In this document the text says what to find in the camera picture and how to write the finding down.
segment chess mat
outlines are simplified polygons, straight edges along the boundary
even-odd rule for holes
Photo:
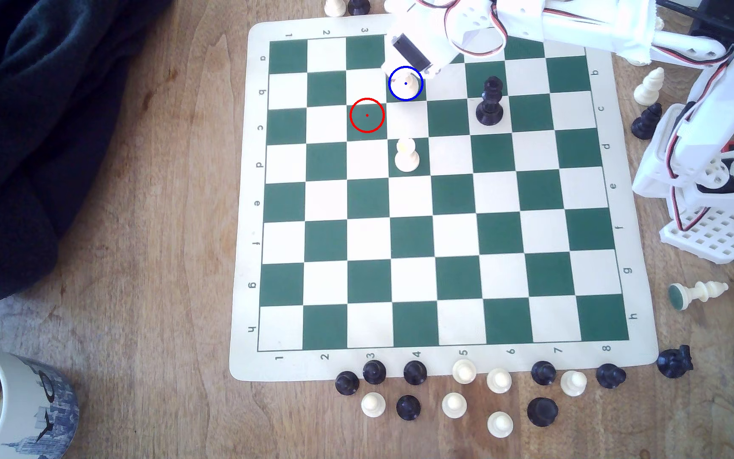
[[[231,374],[654,361],[610,54],[513,37],[400,101],[380,68],[396,52],[391,25],[370,15],[250,31]],[[504,116],[487,127],[474,110],[492,75]],[[410,173],[394,164],[405,137],[420,157]]]

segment wooden table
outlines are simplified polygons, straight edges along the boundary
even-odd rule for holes
[[[382,6],[373,1],[373,12]],[[696,370],[665,379],[629,368],[615,391],[593,385],[578,399],[559,384],[514,375],[505,395],[478,378],[460,388],[467,414],[450,420],[440,400],[451,377],[378,391],[390,400],[371,419],[358,397],[330,381],[249,383],[228,370],[248,29],[265,20],[322,15],[321,0],[180,1],[151,31],[135,62],[112,147],[87,205],[61,247],[58,268],[0,302],[0,348],[55,364],[74,381],[81,425],[68,457],[734,457],[734,262],[714,266],[662,245],[660,199],[637,198],[661,349],[689,344]],[[685,30],[680,18],[669,28]],[[633,88],[650,68],[615,58],[626,126]],[[665,65],[664,106],[682,100],[695,73]],[[630,163],[646,142],[626,130]],[[729,283],[684,313],[669,283]],[[392,401],[411,391],[424,413],[403,422]],[[525,406],[556,398],[548,429]],[[495,439],[486,416],[511,413]]]

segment white chess piece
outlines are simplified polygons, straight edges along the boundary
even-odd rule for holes
[[[504,394],[511,389],[511,375],[502,368],[495,368],[486,375],[486,385],[495,394]]]
[[[452,419],[458,419],[466,414],[466,399],[464,399],[463,395],[457,392],[446,394],[446,396],[443,397],[443,401],[440,403],[440,408],[446,416],[449,416]]]
[[[559,387],[562,388],[563,392],[569,397],[578,397],[585,392],[585,388],[588,385],[588,377],[581,371],[566,371],[563,373],[563,377],[559,379]]]
[[[511,416],[502,411],[498,411],[493,412],[492,416],[488,417],[486,427],[488,428],[488,433],[499,439],[504,439],[515,430],[515,423],[511,420]]]
[[[650,106],[659,99],[659,89],[665,81],[665,69],[658,67],[650,71],[642,80],[642,84],[633,91],[633,98],[639,105]]]
[[[415,151],[415,141],[412,139],[399,139],[395,144],[398,153],[395,154],[395,167],[401,172],[413,172],[418,168],[421,158]]]
[[[361,399],[361,411],[369,417],[379,417],[387,408],[387,402],[377,392],[370,392]]]

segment green square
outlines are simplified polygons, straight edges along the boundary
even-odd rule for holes
[[[347,69],[380,68],[384,63],[384,36],[347,37]]]
[[[583,341],[628,339],[622,295],[576,297],[576,311]]]
[[[429,121],[429,136],[467,136],[469,134],[469,111],[466,99],[428,100],[426,116]]]
[[[435,258],[435,279],[439,300],[483,298],[480,292],[480,257]]]
[[[352,105],[347,106],[347,116],[350,116]],[[361,130],[378,130],[373,132],[361,132],[353,126],[353,122],[347,120],[347,140],[348,141],[373,141],[376,139],[387,138],[387,123],[385,115],[387,113],[387,104],[380,107],[370,100],[362,100],[356,104],[356,108],[352,111],[353,122]]]
[[[560,167],[602,166],[596,128],[555,130]]]
[[[522,253],[523,232],[519,212],[477,214],[480,253]]]
[[[608,208],[566,209],[568,246],[571,250],[614,248],[611,213]]]
[[[524,38],[509,37],[505,43],[506,60],[513,59],[532,59],[535,57],[545,57],[545,50],[542,47],[542,42],[535,42],[534,40],[526,40]]]
[[[432,216],[405,216],[390,219],[392,258],[435,256]]]
[[[466,68],[466,94],[469,97],[483,97],[483,84],[488,77],[495,76],[503,81],[503,95],[508,96],[505,85],[505,61],[469,62]]]
[[[301,305],[305,269],[302,263],[263,265],[260,274],[260,306]]]
[[[263,221],[302,221],[305,219],[305,184],[266,183],[263,193]]]
[[[551,92],[590,91],[588,62],[584,56],[552,57],[545,60]]]
[[[308,71],[308,40],[271,42],[269,74],[297,74]]]
[[[568,252],[526,253],[525,270],[530,297],[574,294],[571,256]]]
[[[522,344],[534,341],[531,336],[531,312],[528,298],[483,300],[486,344]]]
[[[548,94],[509,96],[509,115],[512,132],[554,129],[551,97]]]
[[[347,305],[305,306],[302,349],[347,349]]]
[[[392,304],[393,347],[437,346],[438,303],[421,301]]]
[[[307,132],[307,109],[268,110],[267,145],[303,144]]]
[[[347,143],[308,144],[306,148],[305,180],[347,179]]]
[[[375,303],[392,300],[390,261],[347,262],[347,302]]]
[[[390,216],[388,179],[347,181],[347,218]]]
[[[305,261],[346,259],[346,220],[305,222]]]
[[[471,137],[471,161],[475,172],[515,170],[515,149],[511,134]]]
[[[521,211],[563,208],[559,171],[518,171],[517,190]]]
[[[308,107],[345,105],[347,89],[345,72],[312,72],[308,74]]]

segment mug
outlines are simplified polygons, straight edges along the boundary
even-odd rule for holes
[[[0,351],[0,459],[59,459],[77,427],[78,399],[65,375]]]

